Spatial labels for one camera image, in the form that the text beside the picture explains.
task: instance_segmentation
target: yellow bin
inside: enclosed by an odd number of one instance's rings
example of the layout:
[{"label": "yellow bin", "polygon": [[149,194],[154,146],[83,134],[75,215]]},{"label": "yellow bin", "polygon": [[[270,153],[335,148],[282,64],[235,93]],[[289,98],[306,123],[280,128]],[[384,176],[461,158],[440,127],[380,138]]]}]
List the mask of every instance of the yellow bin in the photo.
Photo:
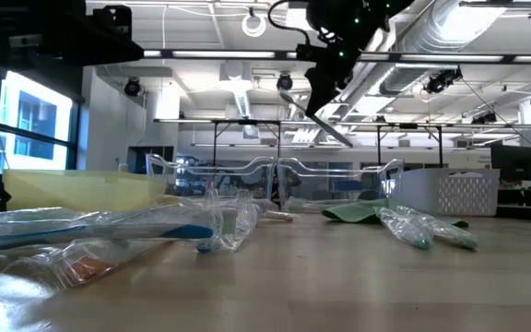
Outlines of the yellow bin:
[{"label": "yellow bin", "polygon": [[4,171],[12,195],[8,210],[70,208],[74,211],[128,211],[148,208],[165,193],[165,179],[127,172]]}]

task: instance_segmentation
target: plastic bin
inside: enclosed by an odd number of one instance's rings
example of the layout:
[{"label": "plastic bin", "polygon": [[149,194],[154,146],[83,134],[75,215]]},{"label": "plastic bin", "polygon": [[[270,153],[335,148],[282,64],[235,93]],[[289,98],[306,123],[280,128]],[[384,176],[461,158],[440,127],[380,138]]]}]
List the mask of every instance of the plastic bin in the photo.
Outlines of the plastic bin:
[{"label": "plastic bin", "polygon": [[165,191],[162,181],[126,172],[5,170],[4,184],[8,210],[128,211],[152,207]]},{"label": "plastic bin", "polygon": [[434,215],[494,216],[499,170],[425,169],[404,172],[396,196],[408,207]]},{"label": "plastic bin", "polygon": [[389,198],[398,189],[403,170],[402,160],[362,170],[327,170],[281,158],[277,163],[280,205],[284,211],[318,212],[358,199]]},{"label": "plastic bin", "polygon": [[253,198],[270,199],[275,165],[273,157],[257,157],[242,167],[198,167],[147,155],[147,173],[165,179],[165,194],[178,197],[204,197],[214,187],[220,198],[251,192]]}]

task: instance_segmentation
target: computer monitor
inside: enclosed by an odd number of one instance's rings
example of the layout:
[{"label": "computer monitor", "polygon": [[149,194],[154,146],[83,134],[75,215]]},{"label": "computer monitor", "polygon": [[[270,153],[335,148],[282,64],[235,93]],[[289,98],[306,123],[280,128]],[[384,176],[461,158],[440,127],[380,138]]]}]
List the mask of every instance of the computer monitor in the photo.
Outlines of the computer monitor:
[{"label": "computer monitor", "polygon": [[491,146],[490,162],[504,181],[531,181],[531,148]]}]

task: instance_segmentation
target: wooden table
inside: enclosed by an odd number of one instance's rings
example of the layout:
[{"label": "wooden table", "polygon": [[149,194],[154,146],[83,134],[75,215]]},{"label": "wooden table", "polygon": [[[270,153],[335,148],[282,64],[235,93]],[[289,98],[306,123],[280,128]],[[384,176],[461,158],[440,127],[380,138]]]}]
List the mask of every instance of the wooden table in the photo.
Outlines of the wooden table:
[{"label": "wooden table", "polygon": [[0,273],[0,331],[531,331],[531,222],[467,221],[475,253],[305,215],[233,255],[177,243],[77,290]]}]

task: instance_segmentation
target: green cloth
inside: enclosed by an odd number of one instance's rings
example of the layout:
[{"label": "green cloth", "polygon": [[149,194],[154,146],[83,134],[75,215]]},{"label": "green cloth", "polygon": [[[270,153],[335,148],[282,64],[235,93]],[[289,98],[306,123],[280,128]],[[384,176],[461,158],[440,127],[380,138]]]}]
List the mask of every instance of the green cloth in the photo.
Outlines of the green cloth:
[{"label": "green cloth", "polygon": [[321,213],[329,219],[343,222],[380,224],[375,208],[396,208],[398,206],[398,202],[394,199],[377,199],[330,207]]}]

